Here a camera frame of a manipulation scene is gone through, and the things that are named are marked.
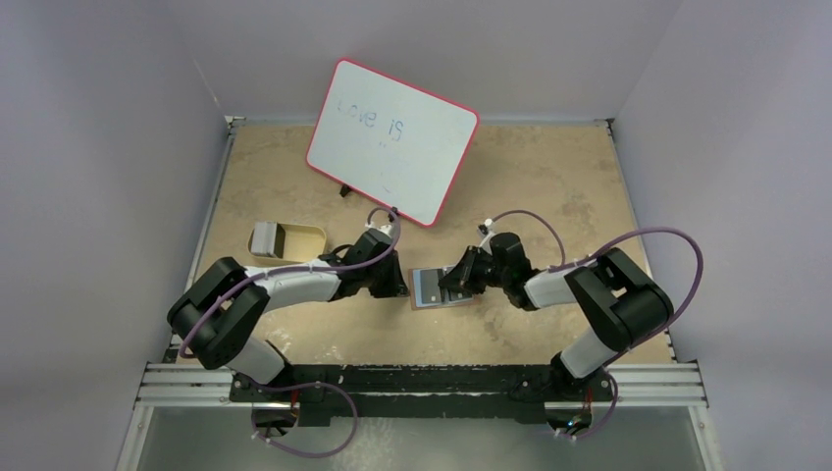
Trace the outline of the dark credit card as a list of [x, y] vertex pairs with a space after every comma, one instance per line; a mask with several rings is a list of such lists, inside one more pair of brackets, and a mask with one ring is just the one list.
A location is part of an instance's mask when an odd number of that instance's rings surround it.
[[414, 299], [417, 307], [447, 304], [444, 294], [447, 289], [440, 286], [440, 280], [445, 274], [445, 267], [418, 269], [413, 272]]
[[444, 294], [445, 294], [445, 302], [448, 305], [464, 304], [464, 303], [473, 302], [475, 300], [475, 297], [473, 295], [471, 295], [470, 293], [465, 293], [465, 292], [456, 292], [456, 291], [447, 290]]

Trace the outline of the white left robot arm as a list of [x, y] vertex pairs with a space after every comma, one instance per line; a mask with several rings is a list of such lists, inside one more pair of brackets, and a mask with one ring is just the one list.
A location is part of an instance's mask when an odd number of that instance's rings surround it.
[[366, 289], [374, 298], [408, 296], [392, 225], [368, 227], [344, 254], [331, 252], [296, 265], [244, 267], [223, 257], [172, 306], [168, 324], [181, 351], [207, 370], [228, 367], [254, 381], [267, 400], [289, 395], [292, 375], [280, 351], [253, 336], [260, 318], [296, 304], [334, 302]]

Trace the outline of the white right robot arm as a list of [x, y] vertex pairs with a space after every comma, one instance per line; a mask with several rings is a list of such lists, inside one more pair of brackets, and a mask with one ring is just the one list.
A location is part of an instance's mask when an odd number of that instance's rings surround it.
[[550, 361], [550, 384], [565, 399], [584, 392], [592, 374], [674, 312], [668, 295], [619, 248], [554, 272], [534, 268], [515, 233], [492, 236], [486, 248], [467, 247], [438, 286], [465, 295], [500, 288], [511, 305], [525, 311], [577, 304], [589, 328]]

